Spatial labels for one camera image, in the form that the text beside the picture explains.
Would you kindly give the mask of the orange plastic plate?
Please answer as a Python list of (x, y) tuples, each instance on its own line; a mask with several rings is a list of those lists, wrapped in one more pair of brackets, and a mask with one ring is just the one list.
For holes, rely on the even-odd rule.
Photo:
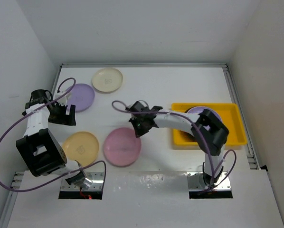
[(99, 141), (90, 132), (76, 132), (62, 145), (67, 158), (77, 161), (81, 166), (92, 164), (99, 153)]

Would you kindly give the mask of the pink plastic plate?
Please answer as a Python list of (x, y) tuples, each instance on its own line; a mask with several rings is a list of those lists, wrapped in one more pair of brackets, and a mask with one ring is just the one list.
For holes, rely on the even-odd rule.
[(103, 153), (107, 161), (117, 167), (126, 167), (137, 161), (142, 143), (131, 128), (111, 131), (103, 143)]

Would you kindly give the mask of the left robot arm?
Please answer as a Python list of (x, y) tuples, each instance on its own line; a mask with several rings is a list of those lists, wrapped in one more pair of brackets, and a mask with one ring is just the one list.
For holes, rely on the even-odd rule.
[(27, 117), (24, 136), (16, 141), (16, 147), (30, 172), (35, 176), (64, 175), (68, 185), (88, 189), (92, 185), (82, 165), (68, 158), (48, 128), (49, 123), (75, 126), (76, 107), (67, 106), (67, 98), (53, 100), (48, 90), (35, 90), (25, 104), (23, 115)]

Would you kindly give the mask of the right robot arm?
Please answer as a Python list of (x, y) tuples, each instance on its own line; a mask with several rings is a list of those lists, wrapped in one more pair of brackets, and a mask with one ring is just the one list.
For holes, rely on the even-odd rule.
[(131, 114), (136, 137), (139, 138), (152, 128), (169, 128), (193, 136), (205, 153), (203, 181), (213, 188), (223, 171), (223, 150), (229, 135), (226, 126), (209, 109), (199, 114), (163, 110), (161, 106), (149, 108), (137, 101), (125, 108)]

